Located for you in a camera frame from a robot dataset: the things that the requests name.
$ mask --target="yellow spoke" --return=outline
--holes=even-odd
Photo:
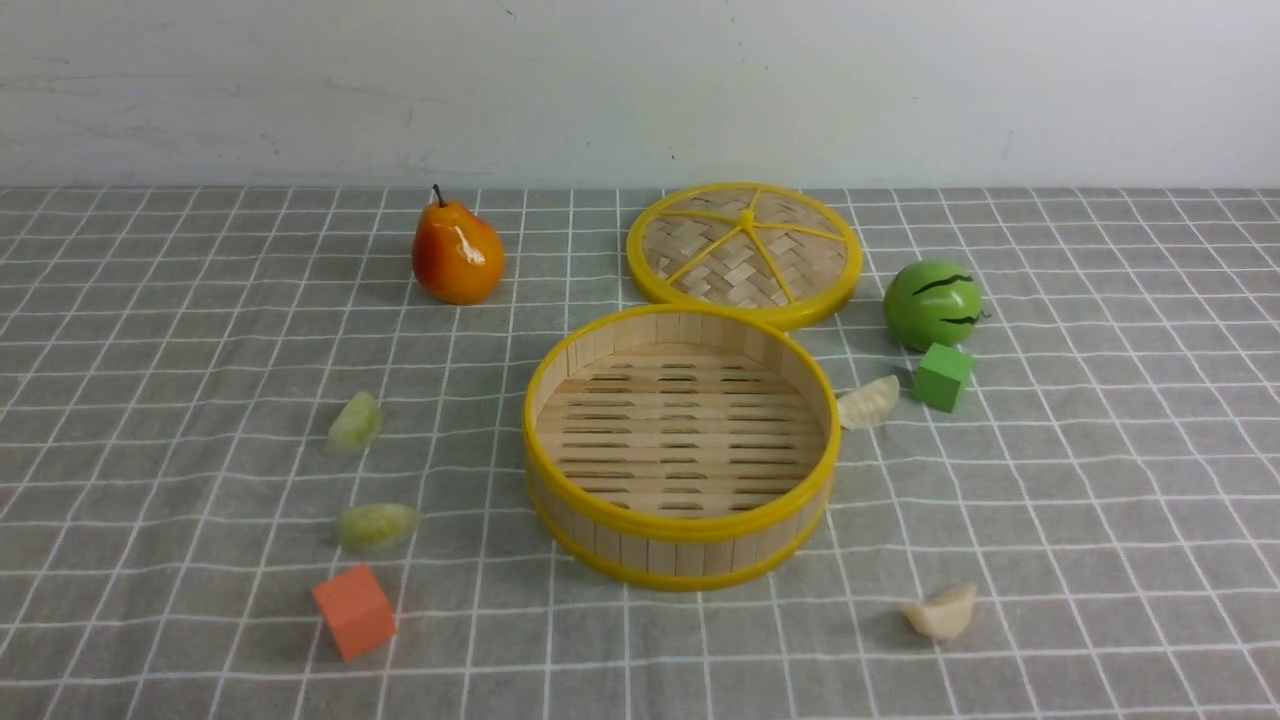
[[[726,225],[737,224],[737,218],[730,218],[728,215],[721,215],[718,213],[704,213],[701,210],[663,210],[662,213],[658,214],[667,218],[701,218],[704,220],[716,220],[717,223],[724,223]]]
[[[832,234],[832,233],[824,232],[824,231],[815,231],[815,229],[812,229],[812,228],[806,228],[804,225],[788,225],[786,223],[755,223],[755,227],[758,227],[758,228],[765,228],[765,229],[771,229],[771,231],[803,232],[803,233],[808,233],[808,234],[815,234],[818,237],[824,237],[827,240],[835,240],[836,242],[845,242],[845,238],[840,237],[838,234]]]
[[[755,236],[755,231],[751,228],[742,228],[742,232],[745,232],[746,237],[751,238],[751,242],[755,243],[755,251],[760,254],[760,258],[764,258],[764,264],[768,265],[769,272],[773,273],[773,279],[778,281],[778,287],[782,288],[782,295],[787,296],[787,302],[794,304],[796,297],[791,295],[791,288],[787,287],[787,281],[782,279],[782,273],[778,272],[778,266],[773,263],[773,255],[771,255],[768,249],[764,247],[760,238]]]
[[[694,255],[692,258],[690,258],[687,263],[685,263],[684,265],[680,266],[680,269],[677,269],[675,273],[667,275],[667,281],[666,281],[667,284],[671,286],[672,283],[675,283],[676,281],[678,281],[681,277],[684,277],[685,273],[687,273],[689,270],[692,270],[694,265],[701,263],[703,259],[707,258],[708,255],[710,255],[713,250],[716,250],[721,245],[724,245],[726,242],[728,242],[728,238],[731,238],[735,234],[737,234],[737,232],[740,229],[742,229],[742,228],[740,228],[737,225],[733,225],[733,228],[730,229],[727,233],[724,233],[724,234],[719,236],[718,238],[716,238],[716,242],[712,242],[707,247],[701,249],[701,251],[699,251],[698,255]]]

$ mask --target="white dumpling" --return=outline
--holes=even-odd
[[[846,392],[836,400],[840,425],[860,430],[883,423],[897,405],[899,391],[897,375],[886,375]]]

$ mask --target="bamboo steamer lid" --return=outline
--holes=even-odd
[[[790,331],[844,306],[863,250],[849,223],[813,197],[719,183],[645,210],[627,234],[627,265],[652,302],[709,302]]]

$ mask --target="checkered tablecloth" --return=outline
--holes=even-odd
[[[507,277],[430,302],[424,188],[0,190],[0,717],[1277,717],[1280,192],[813,191],[867,247],[794,336],[840,389],[908,356],[879,297],[924,255],[989,320],[954,414],[846,433],[829,511],[765,579],[662,594],[530,510],[520,398],[660,191],[453,196]],[[362,459],[320,452],[355,392]],[[421,506],[372,559],[396,639],[338,660],[333,520]],[[975,582],[933,646],[897,605]]]

